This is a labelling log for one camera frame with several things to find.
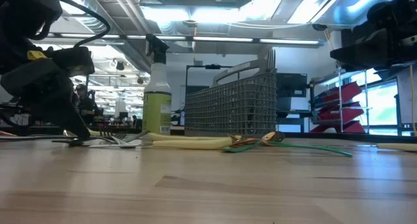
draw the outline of bottle label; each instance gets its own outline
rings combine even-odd
[[[143,130],[152,133],[170,134],[171,93],[148,91],[143,101]]]

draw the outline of wooden surface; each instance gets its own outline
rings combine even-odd
[[[416,223],[417,154],[0,143],[0,223]]]

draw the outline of metal rack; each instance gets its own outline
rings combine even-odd
[[[353,75],[360,74],[362,72],[364,72],[364,74],[365,74],[366,106],[365,107],[357,107],[357,106],[342,107],[342,105],[344,104],[343,101],[342,101],[342,98],[341,98],[341,87],[343,85],[342,79],[349,78]],[[314,96],[315,96],[314,95],[314,87],[316,85],[318,85],[318,86],[327,86],[327,89],[329,89],[329,85],[331,85],[333,83],[337,83],[337,82],[339,83],[339,100],[327,101],[327,102],[323,102],[323,103],[320,103],[320,104],[317,104],[317,105],[314,104],[314,101],[313,101]],[[328,76],[326,76],[326,77],[324,77],[324,78],[322,78],[318,81],[310,81],[309,89],[310,89],[310,100],[311,100],[310,106],[311,106],[311,111],[312,112],[314,112],[315,109],[317,109],[317,108],[321,108],[321,107],[324,107],[328,104],[339,102],[339,111],[338,112],[339,112],[339,115],[340,115],[340,131],[341,131],[341,133],[343,133],[343,125],[344,125],[344,123],[343,123],[343,111],[342,110],[343,109],[358,109],[358,108],[365,109],[366,110],[366,122],[367,122],[366,132],[369,134],[369,102],[368,102],[368,95],[367,95],[368,92],[367,92],[367,74],[366,74],[366,70],[361,70],[361,71],[356,71],[356,72],[345,72],[339,67],[338,72],[336,74],[330,74],[330,75],[328,75]],[[316,119],[311,120],[311,122],[313,124],[318,123],[316,121]]]

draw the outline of wire basket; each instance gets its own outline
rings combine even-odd
[[[185,101],[186,135],[259,136],[276,128],[276,70],[264,59],[230,68],[214,77],[213,86],[188,94]],[[252,77],[219,85],[233,74],[259,68]]]

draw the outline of spray bottle nozzle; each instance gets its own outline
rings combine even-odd
[[[166,64],[167,56],[166,52],[169,48],[165,42],[162,42],[159,38],[155,35],[147,34],[146,35],[147,41],[147,53],[146,56],[151,55],[154,53],[154,63],[163,63]]]

